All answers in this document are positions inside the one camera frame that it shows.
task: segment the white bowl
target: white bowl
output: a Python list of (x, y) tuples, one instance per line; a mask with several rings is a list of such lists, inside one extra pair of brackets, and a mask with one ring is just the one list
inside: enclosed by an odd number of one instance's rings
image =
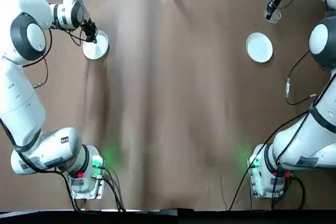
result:
[(246, 50), (252, 60), (267, 62), (273, 55), (272, 42), (265, 34), (253, 33), (246, 40)]

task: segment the brown table surface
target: brown table surface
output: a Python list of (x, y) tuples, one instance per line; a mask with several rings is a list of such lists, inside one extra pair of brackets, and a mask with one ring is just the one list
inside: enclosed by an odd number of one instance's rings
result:
[[(37, 90), (47, 111), (43, 131), (78, 128), (83, 143), (117, 171), (128, 209), (225, 209), (222, 194), (229, 206), (255, 146), (309, 106), (286, 105), (285, 84), (308, 50), (323, 3), (295, 0), (271, 24), (263, 18), (269, 1), (85, 0), (110, 52), (105, 61), (87, 60), (67, 34), (52, 32), (49, 80)], [(257, 31), (274, 47), (265, 64), (246, 52)], [(25, 72), (31, 83), (45, 78), (43, 63)], [(293, 73), (291, 99), (320, 92), (328, 77), (307, 57)], [(1, 138), (0, 210), (71, 208), (60, 177), (14, 174), (13, 148), (3, 132)], [(299, 177), (305, 208), (335, 208), (334, 171)], [(278, 208), (296, 208), (300, 197), (293, 183)], [(269, 200), (253, 205), (269, 208)], [(87, 207), (114, 208), (110, 189)], [(249, 207), (245, 180), (234, 209)]]

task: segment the sticker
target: sticker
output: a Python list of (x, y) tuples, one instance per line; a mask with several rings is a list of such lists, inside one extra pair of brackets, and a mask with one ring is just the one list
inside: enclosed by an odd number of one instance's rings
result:
[(69, 142), (69, 137), (62, 137), (61, 138), (61, 144), (65, 144), (65, 143), (68, 143)]
[(51, 168), (51, 167), (55, 167), (57, 165), (60, 165), (62, 163), (64, 163), (64, 158), (63, 157), (58, 157), (58, 158), (55, 158), (51, 161), (45, 162), (44, 165), (47, 166), (48, 168)]
[(315, 167), (318, 160), (319, 160), (318, 157), (302, 157), (301, 156), (295, 166)]
[[(27, 160), (31, 161), (32, 164), (35, 165), (35, 166), (39, 166), (41, 164), (40, 159), (38, 157), (31, 157)], [(25, 170), (25, 169), (29, 168), (29, 166), (23, 160), (19, 160), (19, 164), (20, 164), (22, 170)]]
[[(271, 185), (274, 185), (275, 178), (271, 178)], [(277, 184), (276, 185), (282, 185), (285, 181), (285, 178), (277, 178)]]
[(83, 186), (83, 185), (84, 185), (84, 179), (71, 180), (71, 186)]

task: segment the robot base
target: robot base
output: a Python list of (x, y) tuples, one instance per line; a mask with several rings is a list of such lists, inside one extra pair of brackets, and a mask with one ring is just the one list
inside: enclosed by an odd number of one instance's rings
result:
[(84, 42), (83, 52), (84, 55), (90, 60), (98, 60), (103, 58), (109, 51), (109, 38), (106, 33), (98, 30), (97, 43)]
[(98, 162), (99, 166), (105, 166), (104, 160), (99, 155), (98, 150), (92, 146), (87, 145), (89, 151), (89, 163), (82, 178), (71, 178), (70, 189), (74, 199), (101, 199), (104, 189), (104, 180), (92, 178), (92, 175), (104, 176), (104, 169), (95, 168), (93, 164)]
[[(265, 148), (256, 156), (261, 146), (262, 145), (257, 146), (253, 155), (247, 160), (247, 166), (249, 167), (250, 162), (256, 158), (253, 165), (254, 168), (250, 168), (248, 171), (248, 179), (250, 179), (251, 191), (255, 198), (272, 198), (275, 176), (270, 173), (266, 167), (264, 158)], [(284, 193), (284, 185), (285, 178), (278, 177), (274, 198), (278, 198)]]

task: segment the green light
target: green light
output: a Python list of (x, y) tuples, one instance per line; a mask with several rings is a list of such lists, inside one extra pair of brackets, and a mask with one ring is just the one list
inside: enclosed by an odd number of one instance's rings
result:
[(101, 156), (93, 156), (92, 157), (92, 166), (95, 168), (95, 174), (100, 175), (101, 174), (101, 168), (104, 167), (103, 159)]
[(252, 155), (251, 158), (250, 158), (250, 162), (251, 161), (253, 161), (253, 163), (251, 165), (251, 168), (258, 167), (260, 165), (260, 162), (261, 162), (261, 155), (260, 154), (258, 154), (257, 156), (256, 155)]

